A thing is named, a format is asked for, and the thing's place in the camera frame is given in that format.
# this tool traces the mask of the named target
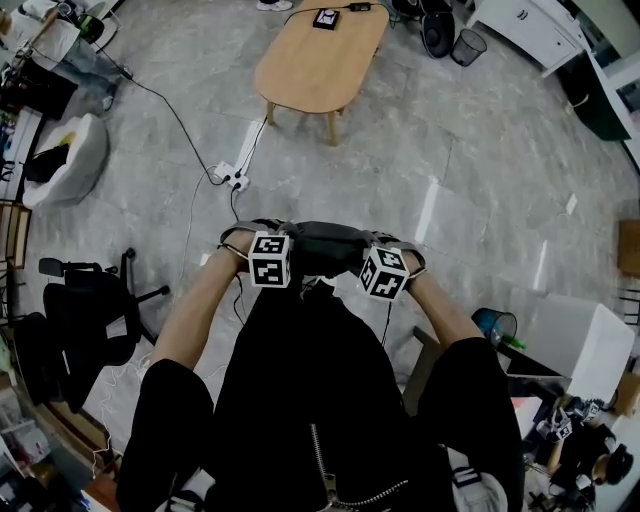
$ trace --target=white bean bag chair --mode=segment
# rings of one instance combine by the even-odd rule
[[[23,204],[30,209],[54,203],[77,203],[86,196],[102,170],[107,156],[107,129],[102,119],[85,114],[72,117],[65,125],[54,128],[37,153],[52,149],[65,138],[72,138],[67,162],[47,183],[25,180]]]

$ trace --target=zipper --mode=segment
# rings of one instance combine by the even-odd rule
[[[336,475],[333,473],[327,473],[326,468],[324,466],[324,459],[322,458],[322,451],[320,450],[320,439],[318,437],[318,429],[316,428],[315,423],[311,424],[311,437],[313,439],[313,449],[316,453],[316,463],[318,464],[318,471],[320,471],[320,476],[322,477],[322,483],[324,484],[325,491],[327,492],[327,500],[329,500],[329,505],[331,508],[346,508],[348,510],[354,509],[355,507],[362,507],[366,505],[371,505],[377,501],[380,501],[382,498],[386,498],[390,494],[396,492],[403,485],[409,483],[409,480],[402,480],[395,485],[389,487],[386,491],[382,491],[371,498],[362,501],[340,501],[338,499],[338,490],[336,485]]]

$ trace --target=electrical cable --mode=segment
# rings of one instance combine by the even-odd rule
[[[236,279],[238,280],[238,284],[240,285],[240,305],[242,306],[242,314],[244,315],[246,321],[249,317],[247,316],[247,310],[244,309],[244,299],[242,298],[244,289],[242,288],[242,279],[240,279],[240,276],[238,274],[236,274]]]
[[[260,134],[262,133],[262,130],[264,129],[265,124],[267,124],[267,116],[264,116],[264,119],[262,120],[262,126],[260,126],[260,129],[258,130],[258,134],[256,135],[256,139],[253,141],[253,146],[251,147],[251,150],[247,153],[247,156],[244,159],[244,162],[242,162],[242,165],[236,170],[236,174],[235,174],[236,178],[240,177],[240,173],[242,172],[242,169],[244,169],[244,166],[247,165],[247,161],[249,160],[249,158],[251,158],[254,151],[256,150],[256,146],[258,145],[258,141],[260,140]]]
[[[208,377],[205,377],[204,379],[202,379],[202,382],[207,382],[210,378],[212,378],[216,373],[218,373],[220,370],[227,368],[229,365],[228,364],[221,364],[220,366],[218,366],[216,368],[216,370],[209,375]]]
[[[209,175],[209,169],[215,168],[216,165],[210,165],[206,168],[202,174],[200,175],[200,179],[198,179],[198,183],[196,183],[196,188],[193,189],[193,195],[191,196],[191,205],[189,206],[189,225],[187,227],[187,236],[184,241],[184,250],[182,251],[182,265],[180,267],[180,277],[178,278],[178,291],[180,290],[180,285],[182,284],[182,278],[184,277],[184,265],[187,259],[187,247],[189,246],[189,236],[191,235],[191,225],[193,224],[193,203],[196,201],[196,195],[198,194],[198,188],[200,187],[200,183],[202,182],[202,178],[204,175]],[[172,306],[175,305],[177,294],[173,294]]]
[[[387,329],[389,328],[389,320],[391,319],[391,308],[393,307],[393,302],[389,302],[389,309],[387,310],[387,323],[384,325],[384,333],[382,334],[382,342],[381,345],[384,347],[384,344],[387,341]]]
[[[112,396],[111,392],[109,391],[109,389],[107,388],[107,386],[112,387],[112,388],[115,389],[115,387],[118,385],[118,380],[125,373],[127,373],[127,371],[129,370],[129,366],[133,367],[133,369],[136,371],[136,374],[138,375],[138,378],[140,378],[140,380],[142,380],[142,377],[144,377],[145,370],[143,370],[140,367],[140,364],[142,363],[142,361],[145,358],[148,358],[150,355],[151,355],[151,353],[148,353],[148,354],[145,354],[144,356],[142,356],[138,360],[138,363],[136,365],[134,365],[133,363],[129,363],[129,362],[125,363],[122,372],[120,372],[120,374],[117,375],[117,376],[116,376],[115,371],[113,370],[113,367],[109,368],[111,370],[111,377],[113,378],[113,384],[107,382],[106,380],[103,382],[104,390],[105,390],[105,393],[107,394],[107,396],[106,396],[106,398],[100,400],[101,422],[102,422],[102,426],[104,427],[104,429],[107,431],[107,434],[108,434],[107,447],[106,448],[102,448],[100,450],[94,450],[93,451],[93,465],[91,466],[91,474],[93,475],[93,479],[94,480],[96,478],[96,466],[98,465],[98,459],[97,459],[97,454],[98,453],[114,451],[114,452],[119,453],[120,455],[122,455],[121,452],[119,452],[118,450],[116,450],[115,448],[113,448],[111,446],[111,439],[113,438],[113,435],[111,434],[111,431],[107,427],[105,416],[104,416],[105,411],[107,411],[110,414],[115,414],[115,411],[113,409],[111,409],[110,407],[108,407],[107,404],[106,404],[109,400],[111,400],[111,398],[113,398],[113,396]]]
[[[388,7],[388,6],[386,6],[386,5],[385,5],[385,4],[383,4],[383,3],[379,3],[379,2],[371,3],[371,7],[374,7],[374,6],[376,6],[376,5],[379,5],[380,7],[384,7],[384,8],[387,10],[387,12],[389,13],[389,26],[390,26],[390,27],[391,27],[391,29],[393,30],[393,29],[395,28],[396,24],[397,24],[400,20],[402,20],[403,16],[402,16],[400,13],[398,13],[398,12],[392,12],[392,11],[391,11],[391,9],[389,9],[389,7]],[[285,20],[284,24],[286,25],[286,24],[289,22],[289,20],[290,20],[293,16],[295,16],[296,14],[301,14],[301,13],[303,13],[303,12],[319,11],[319,10],[321,10],[321,9],[330,9],[330,10],[332,10],[332,11],[350,10],[350,9],[349,9],[349,5],[340,5],[340,6],[336,6],[336,7],[315,7],[315,8],[313,8],[313,9],[301,9],[301,10],[299,10],[299,11],[292,12],[292,13],[289,15],[289,17]]]
[[[38,50],[35,46],[31,46],[31,48],[33,48],[33,50],[35,50],[36,52],[38,52],[42,57],[44,57],[45,59],[50,60],[51,62],[54,62],[55,64],[60,64],[60,61],[56,61],[54,59],[52,59],[51,57],[46,56],[44,53],[42,53],[40,50]],[[153,89],[150,89],[149,87],[146,87],[144,85],[142,85],[139,82],[136,82],[133,77],[131,76],[131,73],[129,73],[128,71],[126,71],[125,69],[122,69],[122,67],[116,63],[116,61],[114,61],[107,52],[104,51],[104,48],[100,48],[98,50],[97,53],[102,52],[104,54],[104,56],[109,59],[111,61],[111,63],[120,71],[120,75],[125,78],[126,80],[129,80],[130,82],[136,84],[138,87],[140,87],[141,89],[144,89],[145,91],[148,91],[152,94],[155,94],[156,96],[158,96],[159,98],[161,98],[166,104],[167,107],[169,107],[169,110],[171,110],[171,112],[173,113],[174,117],[176,118],[176,121],[178,121],[178,124],[180,125],[180,128],[182,128],[182,131],[185,135],[185,137],[187,137],[187,140],[189,141],[189,145],[191,146],[191,149],[193,149],[194,154],[196,155],[196,158],[198,159],[198,162],[200,163],[200,166],[205,170],[206,174],[207,174],[207,179],[209,180],[209,183],[211,183],[214,187],[219,187],[220,185],[222,185],[225,181],[228,181],[228,178],[223,179],[220,183],[216,183],[211,179],[211,175],[208,172],[208,168],[207,166],[204,164],[204,161],[202,160],[202,157],[200,156],[200,153],[198,153],[198,150],[196,149],[195,144],[193,143],[193,140],[191,139],[191,136],[189,135],[189,132],[187,131],[187,128],[185,127],[184,123],[182,122],[182,119],[180,118],[180,116],[178,115],[178,113],[175,111],[175,109],[173,108],[173,106],[171,105],[171,103],[169,103],[169,100],[167,100],[167,98],[165,98],[162,94],[160,94],[157,91],[154,91]]]
[[[240,323],[242,324],[242,327],[244,327],[244,322],[242,321],[242,318],[240,318],[240,314],[238,313],[238,310],[236,309],[238,301],[242,298],[242,291],[243,291],[242,290],[242,281],[240,280],[240,276],[238,276],[238,274],[236,274],[236,279],[238,279],[238,284],[240,285],[240,293],[238,293],[238,296],[233,301],[233,312],[238,317],[238,320],[240,320]]]
[[[229,195],[229,204],[231,205],[231,211],[233,212],[233,216],[236,218],[236,222],[240,221],[240,217],[238,217],[238,214],[236,213],[236,209],[233,206],[233,193],[238,190],[236,187],[231,189],[231,194]]]

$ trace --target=table leg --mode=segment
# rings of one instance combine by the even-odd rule
[[[329,142],[332,146],[338,145],[338,138],[336,137],[336,113],[329,112]]]
[[[267,123],[269,123],[269,126],[275,124],[275,121],[273,120],[273,110],[275,108],[275,103],[271,103],[270,101],[267,102]]]

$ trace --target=sneaker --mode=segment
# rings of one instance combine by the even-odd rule
[[[106,112],[113,105],[113,96],[102,98],[102,109]]]
[[[275,4],[265,4],[258,2],[256,8],[259,11],[288,11],[293,7],[293,4],[289,0],[278,0]]]

